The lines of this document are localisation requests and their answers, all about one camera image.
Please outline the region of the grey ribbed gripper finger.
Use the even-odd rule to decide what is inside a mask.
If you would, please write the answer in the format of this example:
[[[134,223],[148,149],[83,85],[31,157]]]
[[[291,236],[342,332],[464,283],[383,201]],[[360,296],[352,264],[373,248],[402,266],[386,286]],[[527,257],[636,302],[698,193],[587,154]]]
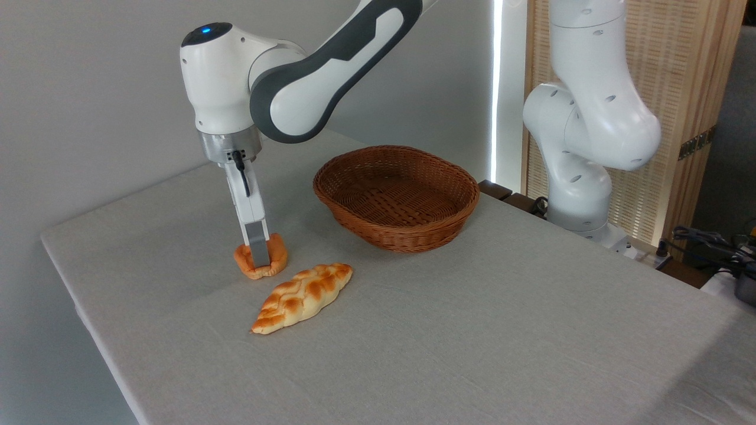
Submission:
[[[270,266],[270,256],[268,253],[268,227],[265,220],[246,223],[243,226],[246,242],[249,247],[253,268]]]

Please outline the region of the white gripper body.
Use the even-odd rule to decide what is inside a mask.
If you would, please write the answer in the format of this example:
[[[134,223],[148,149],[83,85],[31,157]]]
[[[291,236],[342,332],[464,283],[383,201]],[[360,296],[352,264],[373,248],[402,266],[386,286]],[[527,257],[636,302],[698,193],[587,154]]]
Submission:
[[[237,169],[234,162],[224,164],[223,168],[238,220],[241,225],[247,225],[264,220],[265,210],[253,164],[251,161],[244,161],[243,164],[244,177],[242,177],[242,172]]]

